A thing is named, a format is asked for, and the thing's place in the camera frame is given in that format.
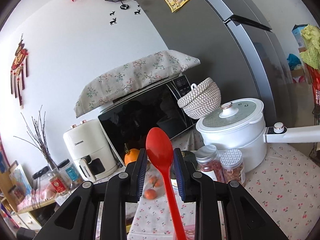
blue label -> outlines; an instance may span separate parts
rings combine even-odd
[[[67,168],[66,173],[69,175],[72,181],[75,181],[79,178],[79,173],[73,169],[73,167]]]

red spoon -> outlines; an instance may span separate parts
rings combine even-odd
[[[147,135],[146,150],[151,163],[159,170],[163,177],[164,188],[167,194],[170,214],[177,239],[187,240],[169,174],[173,160],[171,141],[164,131],[154,127]]]

glass lid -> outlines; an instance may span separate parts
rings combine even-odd
[[[208,114],[203,118],[202,124],[208,128],[219,128],[232,125],[250,116],[256,108],[257,104],[254,101],[236,100],[233,103],[223,104],[221,107]]]

jar label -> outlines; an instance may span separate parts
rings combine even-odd
[[[245,181],[244,168],[240,171],[240,178],[241,178],[241,185],[243,185]]]
[[[77,172],[72,167],[67,168],[66,173],[69,175],[72,181],[76,181],[79,178],[79,174],[77,174]]]
[[[65,185],[61,182],[59,178],[52,180],[51,184],[58,193],[62,193],[66,190]]]
[[[201,171],[201,172],[205,175],[208,175],[214,181],[217,181],[217,177],[216,177],[216,174],[214,173],[214,171]]]

microwave control panel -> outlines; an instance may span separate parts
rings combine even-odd
[[[185,75],[175,78],[173,80],[173,82],[174,82],[174,85],[176,86],[178,93],[181,97],[183,97],[184,95],[186,95],[187,93],[189,93],[191,91],[190,84],[189,84],[188,79]]]

